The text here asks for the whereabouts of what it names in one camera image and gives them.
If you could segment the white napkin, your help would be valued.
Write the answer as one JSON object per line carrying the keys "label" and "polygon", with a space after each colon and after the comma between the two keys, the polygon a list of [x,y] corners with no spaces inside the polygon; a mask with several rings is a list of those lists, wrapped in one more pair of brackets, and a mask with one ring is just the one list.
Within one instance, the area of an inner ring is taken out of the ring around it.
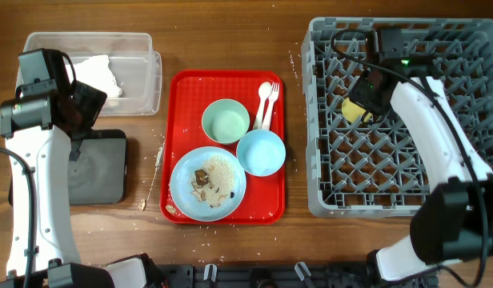
{"label": "white napkin", "polygon": [[[116,77],[110,69],[110,59],[106,54],[92,56],[87,60],[74,64],[76,79],[107,95],[106,106],[118,106],[118,99],[122,96],[122,89],[118,86]],[[69,80],[74,79],[70,64],[66,65]]]}

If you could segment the yellow plastic cup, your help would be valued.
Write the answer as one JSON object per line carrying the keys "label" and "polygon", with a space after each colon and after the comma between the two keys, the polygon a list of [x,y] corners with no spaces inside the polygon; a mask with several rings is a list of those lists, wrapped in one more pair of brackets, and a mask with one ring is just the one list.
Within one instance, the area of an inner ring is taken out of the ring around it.
{"label": "yellow plastic cup", "polygon": [[372,113],[353,103],[349,98],[343,100],[341,111],[349,123],[354,123],[358,118],[360,122],[369,122],[372,119]]}

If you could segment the white plastic fork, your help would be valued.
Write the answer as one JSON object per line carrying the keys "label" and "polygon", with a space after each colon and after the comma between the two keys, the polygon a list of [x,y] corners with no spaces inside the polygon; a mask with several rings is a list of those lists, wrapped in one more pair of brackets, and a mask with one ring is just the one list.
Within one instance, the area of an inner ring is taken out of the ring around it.
{"label": "white plastic fork", "polygon": [[280,84],[278,82],[275,82],[271,85],[271,94],[268,97],[268,106],[261,125],[262,130],[269,130],[271,128],[271,118],[275,102],[279,99],[279,92]]}

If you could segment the white plastic spoon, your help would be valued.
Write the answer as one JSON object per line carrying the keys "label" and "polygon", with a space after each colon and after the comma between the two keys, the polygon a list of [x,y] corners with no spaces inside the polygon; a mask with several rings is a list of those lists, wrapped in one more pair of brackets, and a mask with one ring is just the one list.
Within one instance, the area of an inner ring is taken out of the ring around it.
{"label": "white plastic spoon", "polygon": [[266,100],[271,95],[271,91],[272,91],[272,86],[271,86],[270,82],[263,82],[259,86],[259,89],[258,89],[259,108],[258,108],[257,113],[255,115],[255,121],[254,121],[254,124],[252,126],[253,130],[257,130],[257,129],[261,128]]}

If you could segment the green plastic bowl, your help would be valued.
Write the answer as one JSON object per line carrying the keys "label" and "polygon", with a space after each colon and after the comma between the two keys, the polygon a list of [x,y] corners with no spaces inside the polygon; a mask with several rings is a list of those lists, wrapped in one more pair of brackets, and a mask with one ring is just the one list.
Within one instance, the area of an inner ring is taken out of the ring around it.
{"label": "green plastic bowl", "polygon": [[212,102],[202,114],[202,130],[213,142],[230,145],[250,127],[250,115],[240,102],[224,98]]}

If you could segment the light blue bowl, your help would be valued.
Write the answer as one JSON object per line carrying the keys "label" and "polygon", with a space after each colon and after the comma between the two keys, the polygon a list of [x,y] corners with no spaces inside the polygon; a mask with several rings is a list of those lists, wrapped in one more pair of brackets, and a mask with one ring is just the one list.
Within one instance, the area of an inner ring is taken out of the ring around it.
{"label": "light blue bowl", "polygon": [[238,141],[236,156],[248,174],[267,177],[283,167],[287,152],[283,140],[274,132],[252,130]]}

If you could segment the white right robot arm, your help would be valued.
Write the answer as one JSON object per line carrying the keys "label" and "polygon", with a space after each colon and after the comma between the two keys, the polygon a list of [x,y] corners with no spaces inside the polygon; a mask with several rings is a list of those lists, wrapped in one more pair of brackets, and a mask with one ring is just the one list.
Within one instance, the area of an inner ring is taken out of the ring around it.
{"label": "white right robot arm", "polygon": [[405,53],[399,28],[351,32],[366,41],[362,64],[368,69],[343,103],[343,116],[371,123],[398,116],[423,161],[430,189],[408,236],[371,253],[375,277],[395,284],[476,259],[474,283],[479,284],[493,256],[492,168],[448,104],[433,56]]}

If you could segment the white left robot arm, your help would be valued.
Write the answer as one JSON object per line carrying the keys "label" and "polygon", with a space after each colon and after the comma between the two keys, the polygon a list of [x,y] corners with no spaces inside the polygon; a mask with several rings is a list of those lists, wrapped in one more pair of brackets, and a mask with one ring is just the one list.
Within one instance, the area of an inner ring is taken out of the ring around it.
{"label": "white left robot arm", "polygon": [[77,80],[70,57],[40,48],[18,57],[23,84],[0,105],[12,171],[13,239],[0,287],[163,287],[147,254],[103,268],[81,263],[70,222],[72,142],[84,138],[107,95]]}

